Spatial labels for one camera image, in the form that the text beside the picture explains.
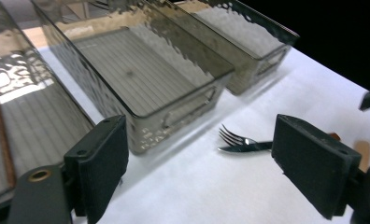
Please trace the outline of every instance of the plastic storage bin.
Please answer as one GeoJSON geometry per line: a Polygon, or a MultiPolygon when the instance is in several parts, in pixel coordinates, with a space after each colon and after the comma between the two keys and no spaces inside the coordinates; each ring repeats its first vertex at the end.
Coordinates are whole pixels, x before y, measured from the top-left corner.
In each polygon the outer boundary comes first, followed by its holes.
{"type": "MultiPolygon", "coordinates": [[[[1,2],[0,109],[15,177],[63,162],[93,127],[1,2]]],[[[13,195],[2,154],[0,142],[0,204],[13,195]]]]}
{"type": "Polygon", "coordinates": [[[227,85],[234,95],[267,80],[299,37],[235,0],[149,2],[235,66],[227,85]]]}
{"type": "Polygon", "coordinates": [[[234,67],[149,3],[32,1],[50,48],[129,148],[155,147],[213,108],[234,67]]]}

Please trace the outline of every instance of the metal fork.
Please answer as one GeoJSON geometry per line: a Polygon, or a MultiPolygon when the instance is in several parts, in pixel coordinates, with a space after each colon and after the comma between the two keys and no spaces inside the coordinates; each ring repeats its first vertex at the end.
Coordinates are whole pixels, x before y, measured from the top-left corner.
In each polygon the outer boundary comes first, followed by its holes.
{"type": "Polygon", "coordinates": [[[256,143],[256,141],[237,135],[235,133],[230,132],[226,129],[225,125],[222,124],[223,129],[220,128],[220,137],[225,141],[229,146],[244,146],[249,145],[252,143],[256,143]]]}

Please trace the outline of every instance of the cutlery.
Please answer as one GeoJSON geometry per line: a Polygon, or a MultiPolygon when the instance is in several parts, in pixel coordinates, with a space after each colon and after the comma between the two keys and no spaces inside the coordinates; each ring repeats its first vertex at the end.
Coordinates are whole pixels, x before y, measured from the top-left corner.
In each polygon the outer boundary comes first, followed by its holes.
{"type": "MultiPolygon", "coordinates": [[[[220,151],[243,153],[272,149],[273,141],[256,142],[251,138],[232,133],[223,124],[222,127],[223,129],[220,129],[220,137],[229,145],[229,147],[219,147],[218,150],[220,151]]],[[[340,137],[336,133],[329,133],[329,135],[340,141],[340,137]]]]}

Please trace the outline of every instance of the metal rod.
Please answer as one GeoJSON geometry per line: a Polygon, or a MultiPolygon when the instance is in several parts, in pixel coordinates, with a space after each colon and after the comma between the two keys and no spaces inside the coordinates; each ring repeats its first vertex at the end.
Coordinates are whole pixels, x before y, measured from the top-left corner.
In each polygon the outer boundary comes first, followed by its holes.
{"type": "Polygon", "coordinates": [[[14,188],[16,185],[16,171],[14,168],[10,146],[7,139],[7,132],[5,128],[4,118],[0,106],[0,144],[2,148],[2,155],[4,157],[5,169],[7,171],[7,183],[11,188],[14,188]]]}

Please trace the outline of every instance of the white table surface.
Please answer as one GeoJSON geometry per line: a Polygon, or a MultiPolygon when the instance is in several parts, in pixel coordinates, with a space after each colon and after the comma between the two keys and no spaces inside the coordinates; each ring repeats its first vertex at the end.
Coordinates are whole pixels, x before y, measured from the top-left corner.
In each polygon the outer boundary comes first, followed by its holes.
{"type": "MultiPolygon", "coordinates": [[[[101,120],[49,49],[40,51],[93,119],[101,120]]],[[[270,152],[217,150],[225,146],[218,135],[222,124],[256,141],[272,140],[277,114],[338,133],[349,147],[358,140],[370,143],[370,109],[358,109],[365,89],[296,49],[276,75],[280,79],[268,88],[241,96],[225,91],[214,110],[146,154],[130,155],[123,183],[99,223],[349,223],[349,207],[343,217],[322,217],[270,152]]],[[[76,217],[74,222],[86,221],[76,217]]]]}

